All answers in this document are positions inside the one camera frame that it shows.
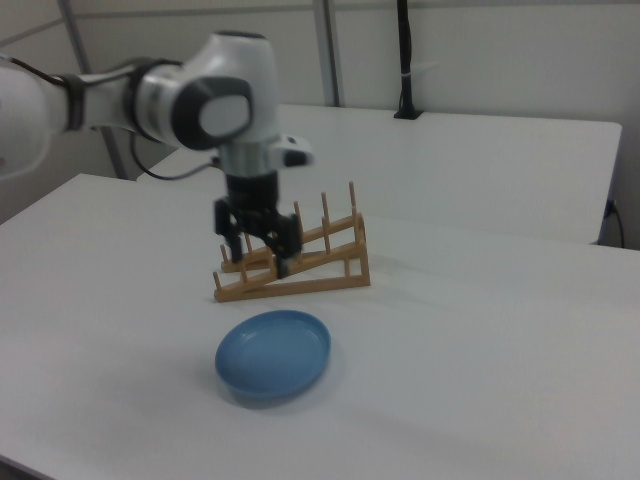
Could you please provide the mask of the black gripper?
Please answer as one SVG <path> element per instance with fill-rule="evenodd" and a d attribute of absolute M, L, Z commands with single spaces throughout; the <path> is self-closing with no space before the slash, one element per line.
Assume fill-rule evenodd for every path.
<path fill-rule="evenodd" d="M 227 196 L 214 203 L 214 227 L 225 239 L 231 262 L 242 261 L 242 234 L 247 234 L 271 249 L 278 278 L 287 277 L 290 260 L 302 250 L 302 230 L 298 214 L 283 216 L 277 210 L 277 172 L 251 178 L 226 174 L 225 180 Z"/>

